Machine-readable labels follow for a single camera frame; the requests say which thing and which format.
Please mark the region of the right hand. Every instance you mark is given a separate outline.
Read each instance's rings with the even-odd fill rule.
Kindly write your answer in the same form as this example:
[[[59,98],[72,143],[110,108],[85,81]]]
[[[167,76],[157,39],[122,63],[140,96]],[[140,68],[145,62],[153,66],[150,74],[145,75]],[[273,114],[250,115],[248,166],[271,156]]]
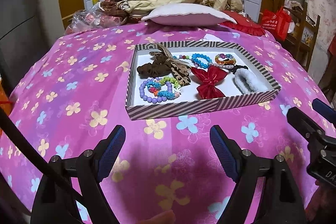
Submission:
[[[324,213],[332,213],[335,211],[335,187],[324,184],[318,180],[315,181],[318,189],[312,195],[308,203],[305,213],[308,221],[313,221],[319,210]]]

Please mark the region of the left hand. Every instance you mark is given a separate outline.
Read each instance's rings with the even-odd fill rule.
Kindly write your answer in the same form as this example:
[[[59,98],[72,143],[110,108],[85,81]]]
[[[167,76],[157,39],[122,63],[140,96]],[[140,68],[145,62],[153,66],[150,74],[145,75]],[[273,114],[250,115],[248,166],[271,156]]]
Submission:
[[[151,219],[139,221],[137,224],[174,224],[176,220],[175,214],[172,210],[164,211]]]

